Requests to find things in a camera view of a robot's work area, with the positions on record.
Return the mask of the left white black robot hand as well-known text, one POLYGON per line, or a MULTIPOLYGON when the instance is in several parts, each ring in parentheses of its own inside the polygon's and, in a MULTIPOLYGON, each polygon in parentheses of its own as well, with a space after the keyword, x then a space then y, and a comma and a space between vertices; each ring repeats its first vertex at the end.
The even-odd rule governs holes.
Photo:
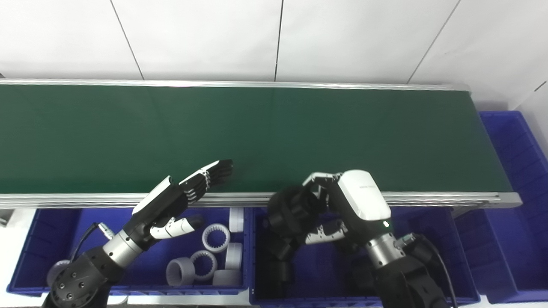
POLYGON ((200 215, 180 218, 189 205, 199 201, 212 187, 222 184, 233 171, 233 160, 216 160, 174 182, 162 180, 133 209, 121 238, 132 250, 148 250, 160 240, 192 233, 204 225, 200 215))

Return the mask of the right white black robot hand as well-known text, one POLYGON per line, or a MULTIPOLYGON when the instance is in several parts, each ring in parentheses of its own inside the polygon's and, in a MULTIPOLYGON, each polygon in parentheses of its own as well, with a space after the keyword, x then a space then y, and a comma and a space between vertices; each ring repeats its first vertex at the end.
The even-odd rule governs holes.
POLYGON ((340 216, 311 231, 306 244, 349 239, 360 247, 370 249, 376 240, 393 232, 391 209, 372 175, 365 170, 342 173, 315 172, 303 182, 303 187, 319 187, 319 200, 327 203, 340 216))

